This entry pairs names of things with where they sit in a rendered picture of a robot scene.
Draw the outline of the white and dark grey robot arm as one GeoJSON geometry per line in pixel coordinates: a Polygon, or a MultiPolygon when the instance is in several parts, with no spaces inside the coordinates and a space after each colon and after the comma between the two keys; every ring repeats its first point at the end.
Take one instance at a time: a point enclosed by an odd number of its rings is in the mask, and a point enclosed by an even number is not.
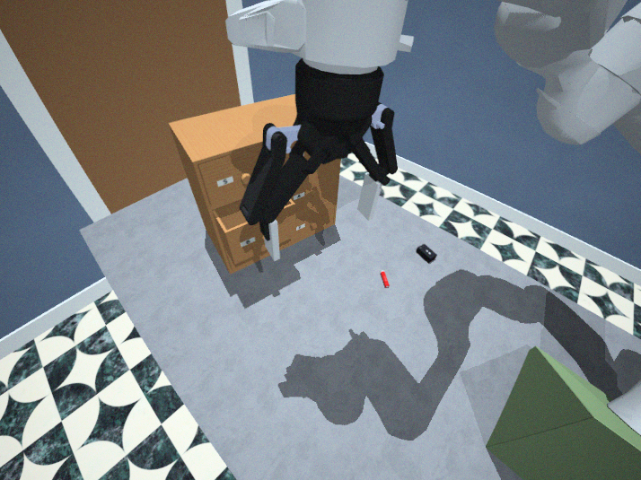
{"type": "MultiPolygon", "coordinates": [[[[641,154],[641,3],[607,32],[627,0],[497,1],[496,42],[546,79],[544,91],[536,91],[544,132],[585,144],[614,124],[641,154]]],[[[368,74],[394,61],[398,50],[411,51],[414,37],[401,35],[407,5],[266,0],[225,23],[233,45],[293,53],[324,72],[368,74]]]]}

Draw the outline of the brown wooden chest of drawers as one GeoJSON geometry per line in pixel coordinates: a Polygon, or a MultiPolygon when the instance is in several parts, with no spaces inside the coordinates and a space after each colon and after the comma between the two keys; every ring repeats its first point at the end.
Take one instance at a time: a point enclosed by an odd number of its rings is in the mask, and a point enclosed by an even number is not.
{"type": "MultiPolygon", "coordinates": [[[[182,165],[186,172],[206,231],[211,241],[213,241],[224,264],[226,262],[225,266],[230,274],[235,273],[246,266],[232,271],[224,251],[224,244],[222,243],[217,229],[212,210],[238,201],[242,199],[243,196],[212,207],[209,204],[206,195],[198,164],[262,145],[263,127],[267,123],[272,123],[276,127],[292,126],[296,118],[295,106],[295,94],[293,94],[169,123],[172,136],[177,146],[182,165]],[[222,257],[221,250],[223,251],[224,257],[222,257]]],[[[335,164],[338,165],[336,195],[296,212],[295,214],[299,214],[302,211],[335,198],[333,224],[330,226],[335,224],[341,159],[316,170],[323,170],[335,164]]],[[[330,226],[319,231],[323,231],[330,226]]],[[[315,233],[319,231],[316,231],[315,233]]],[[[296,242],[304,240],[313,234],[296,242]]],[[[285,249],[296,242],[288,245],[286,240],[285,247],[280,250],[285,249]]]]}

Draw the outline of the brown wooden drawer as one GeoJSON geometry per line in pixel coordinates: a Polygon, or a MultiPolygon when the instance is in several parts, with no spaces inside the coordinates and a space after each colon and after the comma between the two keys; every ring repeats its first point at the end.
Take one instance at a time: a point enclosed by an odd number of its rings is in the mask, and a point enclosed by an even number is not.
{"type": "MultiPolygon", "coordinates": [[[[234,264],[267,250],[259,222],[254,225],[247,223],[240,210],[241,201],[212,210],[222,243],[234,264]]],[[[296,236],[295,203],[291,199],[276,220],[279,243],[296,236]]]]}
{"type": "MultiPolygon", "coordinates": [[[[279,249],[284,248],[284,247],[285,247],[285,242],[279,243],[279,249]]],[[[229,262],[229,265],[230,265],[232,271],[235,271],[235,270],[237,270],[237,269],[239,269],[239,268],[241,268],[243,266],[247,266],[248,264],[250,264],[250,263],[252,263],[252,262],[254,262],[256,260],[269,255],[268,250],[264,250],[264,251],[260,252],[259,254],[255,255],[254,257],[250,257],[250,258],[242,261],[239,264],[234,264],[232,259],[229,256],[229,254],[227,253],[225,247],[224,247],[224,251],[225,251],[225,254],[227,256],[227,259],[228,259],[228,262],[229,262]]]]}
{"type": "MultiPolygon", "coordinates": [[[[296,142],[297,142],[297,141],[294,141],[294,142],[291,144],[291,146],[290,146],[290,148],[291,148],[291,149],[293,148],[293,146],[294,146],[294,144],[295,144],[296,142]]],[[[307,152],[304,152],[304,153],[303,153],[303,157],[308,161],[308,160],[309,160],[309,158],[310,158],[311,156],[310,156],[307,152]]],[[[289,153],[287,153],[287,154],[285,155],[285,162],[287,161],[287,159],[288,159],[288,158],[289,158],[289,153]]],[[[336,160],[334,160],[334,161],[331,161],[331,162],[329,162],[329,163],[326,163],[326,164],[321,164],[321,165],[319,166],[319,168],[322,168],[322,167],[324,167],[324,166],[330,165],[330,164],[335,163],[335,162],[337,162],[337,161],[338,161],[338,159],[336,159],[336,160]]],[[[284,162],[284,164],[285,164],[285,162],[284,162]]],[[[318,169],[319,169],[319,168],[318,168],[318,169]]]]}
{"type": "Polygon", "coordinates": [[[295,212],[335,196],[337,175],[337,164],[309,174],[291,197],[295,203],[295,212]]]}
{"type": "Polygon", "coordinates": [[[287,244],[290,245],[333,224],[334,206],[335,198],[332,198],[296,214],[296,236],[287,240],[287,244]]]}
{"type": "Polygon", "coordinates": [[[198,164],[212,207],[244,195],[261,149],[262,145],[258,145],[198,164]]]}

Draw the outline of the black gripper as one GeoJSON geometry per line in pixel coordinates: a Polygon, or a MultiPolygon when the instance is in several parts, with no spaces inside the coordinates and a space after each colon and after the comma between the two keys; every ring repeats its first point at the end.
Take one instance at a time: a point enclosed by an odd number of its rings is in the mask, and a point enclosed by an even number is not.
{"type": "Polygon", "coordinates": [[[295,65],[295,122],[263,127],[262,149],[240,204],[249,225],[259,222],[274,261],[280,259],[276,218],[321,164],[355,155],[367,170],[357,210],[373,219],[382,185],[391,180],[386,175],[398,170],[394,111],[379,102],[383,76],[379,66],[368,74],[335,74],[310,67],[302,58],[295,65]],[[363,139],[369,127],[379,164],[363,139]],[[311,156],[308,161],[303,148],[311,156]]]}

